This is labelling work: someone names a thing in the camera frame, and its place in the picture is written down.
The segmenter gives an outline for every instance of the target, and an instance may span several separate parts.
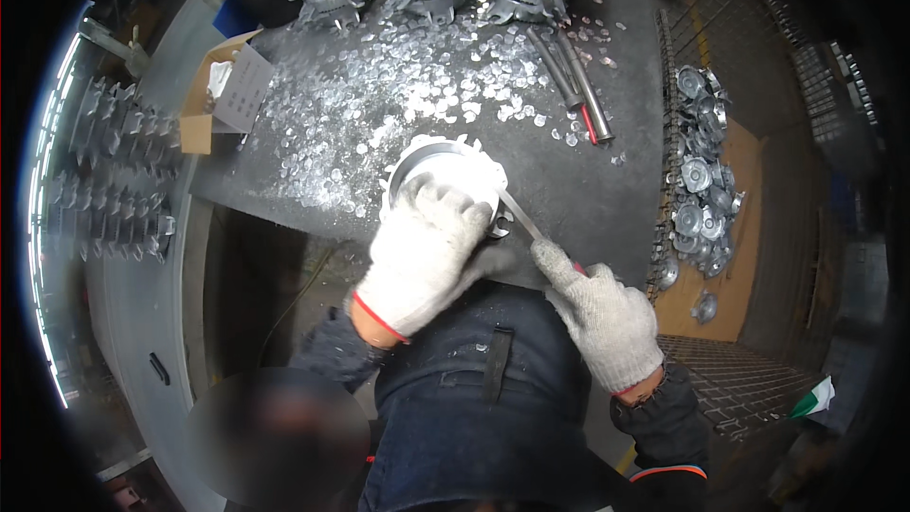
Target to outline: metal cylinder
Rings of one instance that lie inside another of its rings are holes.
[[[566,103],[566,109],[576,110],[579,108],[582,103],[584,103],[584,98],[578,95],[578,93],[575,91],[575,88],[569,81],[569,76],[563,72],[563,67],[560,66],[558,62],[556,62],[555,58],[553,58],[553,54],[550,53],[550,49],[547,48],[547,45],[543,43],[543,40],[540,40],[540,36],[537,35],[537,32],[534,31],[534,28],[529,27],[525,33],[528,34],[530,43],[534,44],[534,48],[536,48],[537,53],[540,54],[540,59],[543,60],[543,65],[547,66],[547,70],[550,72],[553,81],[556,83],[556,87],[563,95],[563,100]]]
[[[610,131],[610,126],[607,124],[607,118],[603,114],[601,102],[597,99],[597,93],[594,91],[594,86],[591,85],[591,80],[584,70],[582,61],[578,59],[575,48],[569,41],[569,37],[566,35],[565,30],[562,28],[556,33],[556,43],[562,48],[563,55],[566,57],[566,60],[569,61],[569,68],[575,75],[575,79],[578,81],[580,89],[582,90],[582,95],[588,105],[588,113],[591,114],[591,119],[594,124],[594,138],[597,139],[598,143],[609,141],[613,138],[613,133]]]

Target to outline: white work glove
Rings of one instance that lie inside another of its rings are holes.
[[[469,263],[492,210],[429,173],[405,184],[370,245],[373,265],[353,299],[407,341],[508,255],[488,248]]]
[[[642,382],[664,361],[657,346],[657,317],[644,293],[613,278],[604,264],[585,276],[559,245],[539,240],[530,246],[540,270],[550,279],[547,298],[563,318],[591,374],[609,392]]]

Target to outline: black sleeve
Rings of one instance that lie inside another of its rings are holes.
[[[708,475],[708,429],[698,415],[689,372],[676,364],[636,407],[610,401],[617,429],[635,439],[642,471],[631,478],[633,490],[663,510],[702,510]]]
[[[385,353],[364,342],[347,313],[333,307],[303,337],[288,366],[324,375],[344,384],[348,392],[354,392],[380,366]]]

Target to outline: person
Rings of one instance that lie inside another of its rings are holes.
[[[531,246],[546,297],[481,281],[503,264],[476,249],[491,212],[427,174],[405,184],[345,308],[291,357],[349,392],[381,368],[385,429],[358,510],[702,509],[707,430],[645,295],[549,241]],[[592,376],[635,440],[629,480],[586,446]]]

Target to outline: jacket cuff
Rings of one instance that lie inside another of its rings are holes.
[[[340,382],[353,393],[379,368],[385,354],[360,338],[347,313],[332,307],[321,323],[301,337],[288,366]]]

